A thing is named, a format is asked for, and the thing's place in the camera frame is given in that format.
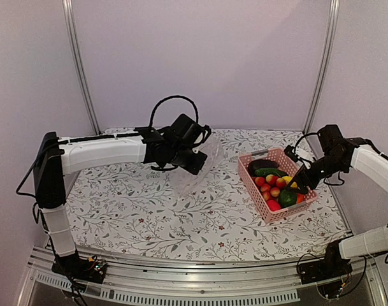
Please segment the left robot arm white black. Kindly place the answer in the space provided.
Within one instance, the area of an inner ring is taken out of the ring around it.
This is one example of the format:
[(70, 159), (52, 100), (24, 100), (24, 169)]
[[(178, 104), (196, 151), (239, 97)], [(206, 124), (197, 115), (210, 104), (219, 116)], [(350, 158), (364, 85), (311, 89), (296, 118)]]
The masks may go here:
[(72, 277), (85, 270), (83, 260), (76, 256), (64, 208), (65, 175), (120, 163), (150, 164), (154, 171), (181, 168), (198, 175), (207, 160), (199, 146), (211, 132), (209, 126), (200, 126), (181, 114), (172, 125), (161, 129), (137, 127), (132, 133), (82, 138), (59, 138), (54, 132), (47, 133), (32, 168), (34, 192), (61, 268)]

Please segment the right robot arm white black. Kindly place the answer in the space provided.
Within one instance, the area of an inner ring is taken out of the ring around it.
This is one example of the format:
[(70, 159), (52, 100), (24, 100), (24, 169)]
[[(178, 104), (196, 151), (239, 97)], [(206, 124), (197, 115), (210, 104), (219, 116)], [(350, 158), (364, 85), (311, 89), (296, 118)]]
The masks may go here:
[[(345, 138), (336, 124), (328, 124), (314, 135), (318, 137), (324, 154), (320, 159), (311, 161), (298, 154), (296, 147), (300, 140), (284, 149), (292, 161), (303, 162), (291, 180), (291, 183), (297, 183), (297, 188), (287, 186), (287, 190), (307, 194), (335, 173), (348, 173), (354, 169), (388, 194), (388, 156), (380, 152), (371, 140)], [(332, 278), (343, 269), (344, 261), (348, 259), (385, 253), (388, 253), (388, 224), (329, 244), (319, 272), (325, 278)]]

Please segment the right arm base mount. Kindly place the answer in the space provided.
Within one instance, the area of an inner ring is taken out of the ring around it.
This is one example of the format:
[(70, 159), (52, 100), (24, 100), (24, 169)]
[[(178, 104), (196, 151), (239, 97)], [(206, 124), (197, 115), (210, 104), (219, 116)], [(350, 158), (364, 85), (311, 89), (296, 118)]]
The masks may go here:
[(322, 259), (308, 253), (302, 255), (296, 265), (296, 271), (302, 284), (345, 277), (344, 280), (318, 286), (319, 294), (327, 299), (339, 298), (351, 281), (352, 266), (349, 259), (341, 257), (340, 242), (341, 240), (335, 240), (329, 243)]

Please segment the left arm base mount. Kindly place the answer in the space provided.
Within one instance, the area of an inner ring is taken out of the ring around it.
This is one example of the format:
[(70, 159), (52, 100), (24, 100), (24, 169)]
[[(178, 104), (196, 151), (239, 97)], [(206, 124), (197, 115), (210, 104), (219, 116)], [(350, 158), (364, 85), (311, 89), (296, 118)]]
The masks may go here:
[(66, 276), (71, 280), (83, 280), (102, 284), (106, 277), (107, 261), (98, 259), (97, 256), (92, 256), (88, 259), (83, 259), (79, 256), (78, 251), (69, 256), (55, 256), (52, 265), (54, 273)]

